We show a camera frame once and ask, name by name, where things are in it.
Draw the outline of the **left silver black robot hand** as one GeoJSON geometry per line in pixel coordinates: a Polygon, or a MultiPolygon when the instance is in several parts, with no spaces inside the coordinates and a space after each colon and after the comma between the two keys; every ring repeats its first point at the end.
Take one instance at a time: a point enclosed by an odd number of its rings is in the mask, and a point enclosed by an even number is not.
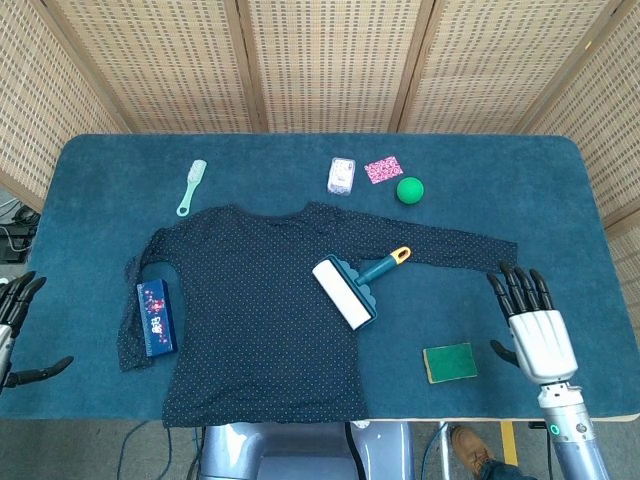
{"type": "Polygon", "coordinates": [[[16,340],[34,296],[45,283],[45,277],[37,278],[35,271],[29,271],[1,286],[1,390],[55,377],[74,361],[73,356],[66,356],[46,368],[12,370],[11,357],[16,340]]]}

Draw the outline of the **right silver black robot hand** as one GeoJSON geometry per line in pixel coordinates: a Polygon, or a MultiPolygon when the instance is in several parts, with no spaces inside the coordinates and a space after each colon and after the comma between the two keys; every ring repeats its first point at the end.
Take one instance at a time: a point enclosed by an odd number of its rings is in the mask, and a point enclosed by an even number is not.
{"type": "Polygon", "coordinates": [[[489,273],[489,281],[509,328],[514,348],[492,340],[503,361],[519,368],[536,385],[569,381],[578,370],[564,318],[555,308],[547,282],[535,269],[524,271],[499,263],[504,278],[489,273]]]}

